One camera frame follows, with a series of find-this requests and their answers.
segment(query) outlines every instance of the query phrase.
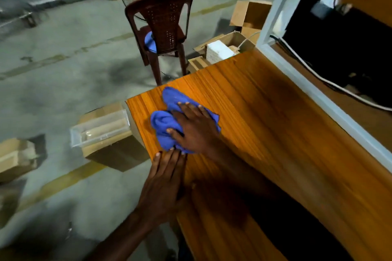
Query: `blue cloth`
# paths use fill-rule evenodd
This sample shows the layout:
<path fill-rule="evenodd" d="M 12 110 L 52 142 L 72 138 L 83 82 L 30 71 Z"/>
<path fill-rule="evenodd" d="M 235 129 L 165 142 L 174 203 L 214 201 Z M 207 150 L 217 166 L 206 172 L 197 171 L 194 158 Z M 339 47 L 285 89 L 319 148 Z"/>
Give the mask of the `blue cloth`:
<path fill-rule="evenodd" d="M 183 134 L 182 127 L 175 120 L 173 115 L 170 113 L 171 111 L 179 111 L 182 112 L 179 105 L 177 103 L 186 103 L 189 102 L 194 106 L 198 106 L 199 104 L 190 99 L 185 94 L 181 93 L 179 90 L 174 89 L 172 87 L 166 87 L 162 92 L 162 98 L 164 103 L 167 105 L 167 111 L 154 111 L 151 115 L 151 125 L 156 131 L 156 137 L 164 150 L 169 150 L 172 147 L 176 147 L 176 149 L 180 149 L 185 153 L 192 154 L 191 151 L 184 149 L 181 147 L 170 134 L 166 132 L 168 128 L 173 128 L 177 130 L 181 134 Z M 214 114 L 209 109 L 206 109 L 208 113 L 211 115 L 212 119 L 215 121 L 216 128 L 220 132 L 221 127 L 218 125 L 219 115 Z"/>
<path fill-rule="evenodd" d="M 144 38 L 144 44 L 149 49 L 150 52 L 156 53 L 156 44 L 153 39 L 153 32 L 152 31 L 147 33 L 146 37 Z"/>

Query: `white frame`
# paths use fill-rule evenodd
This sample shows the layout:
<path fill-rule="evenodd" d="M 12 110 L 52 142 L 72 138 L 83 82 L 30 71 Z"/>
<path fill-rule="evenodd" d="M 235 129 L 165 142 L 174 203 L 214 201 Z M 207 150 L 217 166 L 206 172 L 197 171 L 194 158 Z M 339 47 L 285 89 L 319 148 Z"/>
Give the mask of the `white frame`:
<path fill-rule="evenodd" d="M 319 105 L 336 123 L 338 123 L 353 139 L 392 173 L 392 153 L 379 141 L 363 129 L 354 119 L 346 114 L 338 105 L 330 100 L 315 85 L 307 80 L 289 62 L 270 46 L 270 34 L 278 19 L 286 0 L 274 0 L 271 10 L 260 32 L 256 47 L 273 64 L 287 75 L 303 92 Z"/>

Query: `hand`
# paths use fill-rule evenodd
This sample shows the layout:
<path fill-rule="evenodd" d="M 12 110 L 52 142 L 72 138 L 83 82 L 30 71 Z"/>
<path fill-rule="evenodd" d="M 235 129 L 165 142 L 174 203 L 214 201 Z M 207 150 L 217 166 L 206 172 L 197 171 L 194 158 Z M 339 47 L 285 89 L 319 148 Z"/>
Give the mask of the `hand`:
<path fill-rule="evenodd" d="M 134 211 L 149 223 L 151 229 L 167 222 L 176 212 L 185 160 L 185 153 L 174 149 L 164 155 L 157 153 L 152 160 L 150 174 Z"/>
<path fill-rule="evenodd" d="M 184 136 L 169 128 L 167 132 L 185 149 L 208 155 L 217 145 L 223 144 L 214 120 L 206 109 L 195 107 L 189 102 L 178 104 L 184 114 L 173 111 L 172 114 L 184 130 Z"/>

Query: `clear plastic container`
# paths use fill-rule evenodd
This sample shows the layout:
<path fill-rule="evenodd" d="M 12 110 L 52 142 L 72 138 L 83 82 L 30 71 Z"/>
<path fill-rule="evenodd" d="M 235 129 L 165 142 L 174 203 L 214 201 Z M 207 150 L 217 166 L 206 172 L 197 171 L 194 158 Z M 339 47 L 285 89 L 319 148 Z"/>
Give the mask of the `clear plastic container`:
<path fill-rule="evenodd" d="M 126 110 L 92 119 L 71 127 L 71 146 L 85 147 L 129 130 Z"/>

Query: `right hand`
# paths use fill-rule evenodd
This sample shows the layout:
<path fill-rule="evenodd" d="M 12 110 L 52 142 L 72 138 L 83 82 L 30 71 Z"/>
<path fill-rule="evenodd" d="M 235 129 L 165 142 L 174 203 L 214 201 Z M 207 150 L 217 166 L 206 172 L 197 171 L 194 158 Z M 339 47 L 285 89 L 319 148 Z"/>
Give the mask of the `right hand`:
<path fill-rule="evenodd" d="M 181 125 L 184 136 L 169 128 L 167 132 L 185 149 L 208 155 L 216 146 L 222 145 L 214 120 L 201 105 L 195 107 L 187 103 L 178 103 L 184 114 L 173 111 L 172 114 Z"/>

